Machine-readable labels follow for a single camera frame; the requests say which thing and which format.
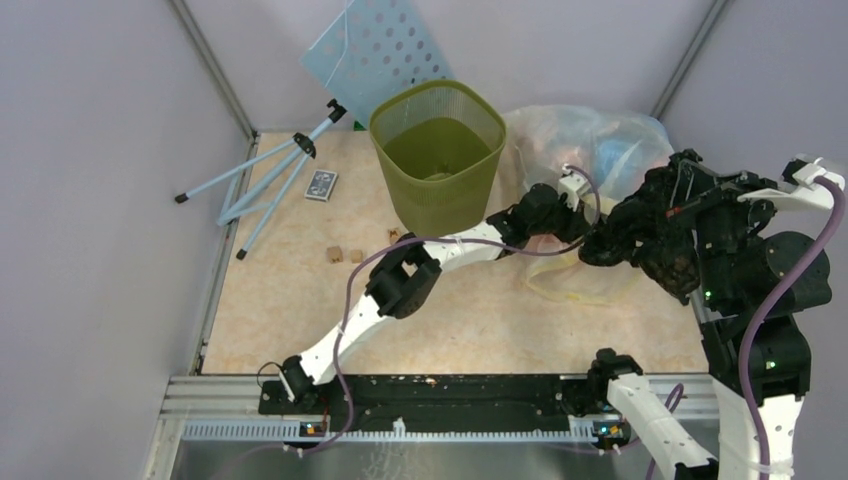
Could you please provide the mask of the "yellow translucent trash bag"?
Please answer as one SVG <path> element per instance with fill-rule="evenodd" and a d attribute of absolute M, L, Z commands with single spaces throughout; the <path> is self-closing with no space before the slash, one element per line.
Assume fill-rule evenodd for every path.
<path fill-rule="evenodd" d="M 578 252 L 572 250 L 528 259 L 522 282 L 550 301 L 610 305 L 631 290 L 639 278 L 640 273 L 628 263 L 596 267 L 582 262 Z"/>

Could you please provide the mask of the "black trash bag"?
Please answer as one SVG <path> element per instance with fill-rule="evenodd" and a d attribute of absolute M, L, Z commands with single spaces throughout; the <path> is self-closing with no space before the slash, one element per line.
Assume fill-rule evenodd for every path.
<path fill-rule="evenodd" d="M 673 167 L 648 170 L 640 187 L 585 235 L 579 259 L 596 267 L 627 262 L 688 305 L 700 274 L 691 232 L 666 218 L 677 182 Z"/>

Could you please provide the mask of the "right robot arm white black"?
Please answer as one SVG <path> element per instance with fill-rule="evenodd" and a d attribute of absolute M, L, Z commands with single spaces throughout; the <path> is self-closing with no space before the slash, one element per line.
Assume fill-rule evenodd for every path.
<path fill-rule="evenodd" d="M 846 211 L 846 182 L 799 155 L 777 180 L 716 173 L 687 149 L 649 170 L 580 257 L 627 261 L 668 293 L 699 294 L 713 318 L 702 346 L 719 409 L 712 455 L 653 394 L 630 356 L 598 351 L 589 404 L 616 411 L 666 479 L 789 479 L 793 436 L 811 382 L 811 347 L 795 314 L 832 299 L 825 246 Z"/>

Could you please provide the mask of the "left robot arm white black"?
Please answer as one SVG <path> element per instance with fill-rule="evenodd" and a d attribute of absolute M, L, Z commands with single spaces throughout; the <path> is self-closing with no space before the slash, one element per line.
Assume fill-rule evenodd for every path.
<path fill-rule="evenodd" d="M 320 385 L 340 378 L 345 353 L 389 320 L 416 313 L 439 277 L 459 268 L 526 253 L 534 236 L 553 235 L 576 249 L 600 219 L 601 197 L 595 188 L 561 180 L 552 187 L 534 185 L 518 203 L 496 212 L 476 226 L 444 237 L 401 237 L 356 268 L 371 270 L 359 299 L 348 284 L 341 320 L 321 340 L 284 360 L 279 379 L 283 401 L 297 413 L 319 404 Z"/>

